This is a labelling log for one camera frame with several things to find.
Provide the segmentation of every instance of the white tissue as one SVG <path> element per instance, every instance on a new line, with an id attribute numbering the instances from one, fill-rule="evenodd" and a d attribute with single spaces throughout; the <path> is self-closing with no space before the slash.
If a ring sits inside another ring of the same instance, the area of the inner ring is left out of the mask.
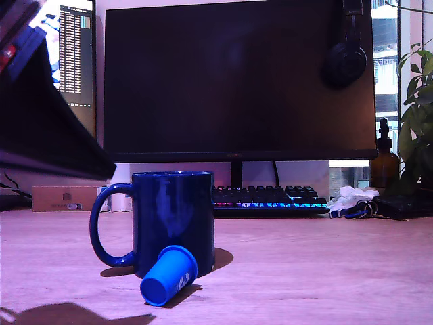
<path id="1" fill-rule="evenodd" d="M 379 192 L 374 188 L 353 188 L 343 186 L 340 188 L 340 195 L 328 202 L 328 207 L 332 211 L 348 209 L 356 205 L 358 201 L 371 201 Z"/>

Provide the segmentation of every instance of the cable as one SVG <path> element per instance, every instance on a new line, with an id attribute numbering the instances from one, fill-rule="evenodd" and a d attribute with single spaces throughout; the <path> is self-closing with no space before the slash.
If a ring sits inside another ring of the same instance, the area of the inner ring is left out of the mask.
<path id="1" fill-rule="evenodd" d="M 277 163 L 275 162 L 275 160 L 272 160 L 272 165 L 273 165 L 273 172 L 275 174 L 275 185 L 279 186 L 278 168 L 277 168 Z"/>
<path id="2" fill-rule="evenodd" d="M 26 192 L 23 192 L 22 190 L 15 190 L 14 188 L 10 187 L 9 185 L 0 183 L 0 187 L 7 188 L 8 190 L 11 190 L 12 192 L 15 192 L 15 193 L 17 193 L 19 195 L 25 196 L 27 198 L 33 198 L 33 196 L 31 196 L 30 194 L 28 194 Z"/>
<path id="3" fill-rule="evenodd" d="M 14 181 L 14 180 L 12 180 L 12 179 L 10 179 L 10 177 L 9 176 L 7 176 L 7 173 L 5 172 L 5 176 L 6 176 L 6 178 L 8 179 L 8 180 L 10 180 L 12 183 L 14 183 L 15 184 L 15 186 L 16 186 L 16 188 L 20 188 L 19 186 L 18 186 L 18 183 L 16 182 L 16 181 Z"/>

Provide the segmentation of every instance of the mechanical keyboard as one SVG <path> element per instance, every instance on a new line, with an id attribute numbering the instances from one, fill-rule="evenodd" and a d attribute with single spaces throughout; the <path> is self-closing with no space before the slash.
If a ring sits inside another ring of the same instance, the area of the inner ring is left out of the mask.
<path id="1" fill-rule="evenodd" d="M 213 190 L 215 217 L 290 216 L 328 213 L 325 198 L 310 186 L 218 186 Z"/>

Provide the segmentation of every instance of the monitor stand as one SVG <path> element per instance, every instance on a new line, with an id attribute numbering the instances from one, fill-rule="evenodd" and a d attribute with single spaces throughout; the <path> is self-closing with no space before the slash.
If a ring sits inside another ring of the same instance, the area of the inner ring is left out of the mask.
<path id="1" fill-rule="evenodd" d="M 231 162 L 231 186 L 233 188 L 242 188 L 242 161 L 235 160 Z"/>

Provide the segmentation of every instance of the mug handle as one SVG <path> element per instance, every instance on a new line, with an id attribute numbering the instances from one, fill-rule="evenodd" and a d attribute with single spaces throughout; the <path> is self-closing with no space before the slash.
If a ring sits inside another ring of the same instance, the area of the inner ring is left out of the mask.
<path id="1" fill-rule="evenodd" d="M 97 231 L 97 220 L 99 217 L 99 212 L 102 208 L 102 204 L 105 202 L 107 197 L 115 193 L 123 193 L 132 197 L 133 186 L 131 184 L 113 184 L 108 186 L 101 193 L 99 193 L 95 203 L 93 204 L 92 211 L 90 212 L 90 240 L 96 255 L 106 265 L 112 267 L 132 266 L 135 264 L 136 260 L 135 253 L 131 251 L 122 257 L 115 257 L 108 254 L 102 247 L 101 240 L 99 239 L 99 234 Z"/>

